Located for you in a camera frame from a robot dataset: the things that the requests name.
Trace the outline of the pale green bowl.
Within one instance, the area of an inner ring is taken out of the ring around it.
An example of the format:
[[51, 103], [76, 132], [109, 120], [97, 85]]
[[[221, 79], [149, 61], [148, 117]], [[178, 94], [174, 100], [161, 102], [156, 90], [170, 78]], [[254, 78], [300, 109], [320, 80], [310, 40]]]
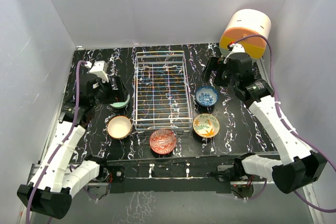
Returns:
[[115, 103], [110, 104], [110, 106], [112, 106], [114, 109], [122, 109], [122, 108], [125, 108], [128, 105], [129, 101], [130, 101], [130, 95], [128, 94], [128, 96], [126, 98], [126, 101], [115, 102]]

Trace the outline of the blue white patterned bowl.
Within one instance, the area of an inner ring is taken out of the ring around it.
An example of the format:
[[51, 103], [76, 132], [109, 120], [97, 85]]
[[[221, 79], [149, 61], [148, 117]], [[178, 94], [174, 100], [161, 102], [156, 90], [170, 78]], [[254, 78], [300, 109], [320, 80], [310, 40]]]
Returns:
[[210, 107], [216, 104], [219, 95], [213, 87], [202, 86], [196, 90], [195, 99], [201, 106]]

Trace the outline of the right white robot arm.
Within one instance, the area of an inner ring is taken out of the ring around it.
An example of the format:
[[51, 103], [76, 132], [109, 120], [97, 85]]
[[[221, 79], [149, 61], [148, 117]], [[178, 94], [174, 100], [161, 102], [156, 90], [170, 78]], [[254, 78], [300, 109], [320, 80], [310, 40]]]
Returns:
[[244, 154], [235, 158], [232, 174], [240, 180], [247, 180], [251, 175], [265, 178], [285, 194], [316, 182], [327, 160], [283, 125], [284, 117], [278, 115], [275, 93], [267, 81], [255, 78], [250, 56], [245, 52], [232, 52], [226, 59], [210, 57], [203, 71], [203, 81], [207, 82], [212, 72], [216, 73], [215, 85], [231, 86], [236, 97], [248, 106], [280, 156], [276, 160], [255, 153]]

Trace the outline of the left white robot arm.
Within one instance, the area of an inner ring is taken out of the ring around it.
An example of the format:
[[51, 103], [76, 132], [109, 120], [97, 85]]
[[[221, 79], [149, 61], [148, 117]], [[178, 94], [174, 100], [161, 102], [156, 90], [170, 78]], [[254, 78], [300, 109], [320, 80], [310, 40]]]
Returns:
[[68, 164], [94, 118], [96, 107], [114, 102], [128, 103], [129, 98], [119, 75], [109, 77], [107, 82], [91, 73], [76, 77], [76, 93], [63, 103], [45, 158], [31, 180], [17, 190], [18, 198], [27, 208], [27, 222], [31, 212], [62, 219], [74, 196], [90, 181], [108, 180], [110, 174], [105, 158], [89, 155], [69, 173]]

